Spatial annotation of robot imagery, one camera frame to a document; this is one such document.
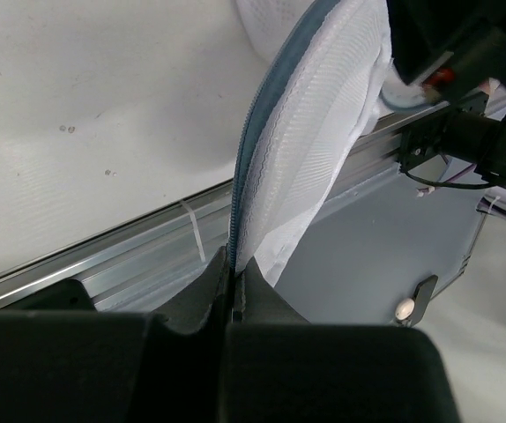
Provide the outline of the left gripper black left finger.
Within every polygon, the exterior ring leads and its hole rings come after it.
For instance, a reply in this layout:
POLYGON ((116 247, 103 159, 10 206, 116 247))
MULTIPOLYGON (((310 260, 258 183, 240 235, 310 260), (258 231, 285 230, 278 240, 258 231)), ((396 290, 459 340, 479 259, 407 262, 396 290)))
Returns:
POLYGON ((0 311, 0 422, 213 422, 227 253, 154 312, 0 311))

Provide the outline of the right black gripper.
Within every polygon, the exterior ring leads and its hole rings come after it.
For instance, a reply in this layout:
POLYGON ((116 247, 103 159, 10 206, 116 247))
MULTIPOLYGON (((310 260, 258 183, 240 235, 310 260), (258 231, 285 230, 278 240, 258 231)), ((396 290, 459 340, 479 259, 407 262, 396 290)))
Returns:
POLYGON ((506 116, 472 108, 470 93, 493 79, 506 89, 506 1, 389 1, 394 67, 425 101, 445 108, 402 137, 404 175, 437 155, 473 165, 479 189, 506 189, 506 116))

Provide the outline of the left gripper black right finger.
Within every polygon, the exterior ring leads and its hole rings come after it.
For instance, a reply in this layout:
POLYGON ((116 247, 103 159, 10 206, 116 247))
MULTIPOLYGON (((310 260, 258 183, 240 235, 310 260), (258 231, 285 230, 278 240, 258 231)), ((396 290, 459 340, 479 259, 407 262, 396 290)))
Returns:
POLYGON ((224 343, 227 422, 457 422, 421 331, 304 322, 255 262, 235 282, 224 343))

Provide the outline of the grey-trimmed white mesh laundry bag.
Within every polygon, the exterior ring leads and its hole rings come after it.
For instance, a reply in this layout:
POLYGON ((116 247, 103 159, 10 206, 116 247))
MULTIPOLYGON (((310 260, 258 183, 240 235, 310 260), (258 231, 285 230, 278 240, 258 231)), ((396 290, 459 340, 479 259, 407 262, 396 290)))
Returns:
POLYGON ((428 104, 392 67, 392 4, 241 1, 237 7, 255 51, 271 65, 242 130, 227 253, 233 272, 256 261, 275 285, 381 108, 414 114, 428 104))

